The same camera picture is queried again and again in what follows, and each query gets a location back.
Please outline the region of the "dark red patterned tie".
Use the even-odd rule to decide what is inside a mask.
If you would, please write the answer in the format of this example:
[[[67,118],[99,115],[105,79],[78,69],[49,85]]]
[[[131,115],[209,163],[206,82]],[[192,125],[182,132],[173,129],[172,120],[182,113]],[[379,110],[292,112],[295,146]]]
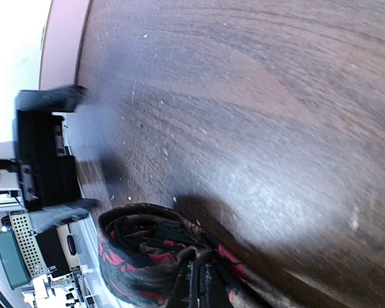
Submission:
[[[210,263],[231,307],[298,307],[298,302],[254,272],[211,233],[179,212],[131,203],[100,215],[102,279],[118,299],[135,307],[173,307],[180,268]]]

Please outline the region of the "green plastic bin outside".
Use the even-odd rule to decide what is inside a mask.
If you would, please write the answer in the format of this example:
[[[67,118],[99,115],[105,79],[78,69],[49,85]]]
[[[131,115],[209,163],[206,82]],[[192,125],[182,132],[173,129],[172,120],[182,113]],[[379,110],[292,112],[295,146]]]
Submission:
[[[0,260],[12,290],[30,283],[30,275],[12,231],[0,232]]]

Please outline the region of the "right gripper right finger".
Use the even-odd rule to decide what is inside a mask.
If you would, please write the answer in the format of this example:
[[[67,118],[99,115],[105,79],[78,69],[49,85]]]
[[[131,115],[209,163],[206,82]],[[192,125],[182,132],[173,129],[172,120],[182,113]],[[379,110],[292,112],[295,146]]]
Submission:
[[[220,276],[210,263],[204,264],[199,271],[199,307],[231,307]]]

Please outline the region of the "pink divided plastic box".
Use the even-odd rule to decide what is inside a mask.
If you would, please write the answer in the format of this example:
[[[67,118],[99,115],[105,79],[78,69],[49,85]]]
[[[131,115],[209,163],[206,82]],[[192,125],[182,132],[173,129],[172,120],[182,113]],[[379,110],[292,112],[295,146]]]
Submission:
[[[90,0],[53,0],[44,30],[38,88],[76,83]]]

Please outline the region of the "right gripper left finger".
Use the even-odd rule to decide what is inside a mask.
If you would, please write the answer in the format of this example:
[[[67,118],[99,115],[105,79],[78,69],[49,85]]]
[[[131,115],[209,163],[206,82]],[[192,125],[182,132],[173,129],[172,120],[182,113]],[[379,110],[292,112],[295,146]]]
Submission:
[[[173,290],[173,307],[196,308],[198,304],[198,263],[186,262],[181,268]]]

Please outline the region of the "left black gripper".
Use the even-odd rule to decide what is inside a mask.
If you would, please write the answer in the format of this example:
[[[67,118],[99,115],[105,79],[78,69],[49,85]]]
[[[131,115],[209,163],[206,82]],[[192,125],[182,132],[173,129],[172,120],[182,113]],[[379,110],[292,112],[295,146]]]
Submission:
[[[101,202],[81,198],[76,160],[65,152],[64,113],[73,113],[87,88],[65,85],[21,90],[15,98],[13,141],[24,206],[34,231],[86,218]]]

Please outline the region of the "perforated metal box outside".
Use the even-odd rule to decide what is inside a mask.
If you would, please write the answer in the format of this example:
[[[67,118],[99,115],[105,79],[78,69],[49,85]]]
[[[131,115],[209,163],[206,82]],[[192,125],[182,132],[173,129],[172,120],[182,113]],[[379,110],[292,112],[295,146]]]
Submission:
[[[28,214],[10,215],[12,230],[15,235],[22,259],[31,278],[47,275],[47,266],[36,240]]]

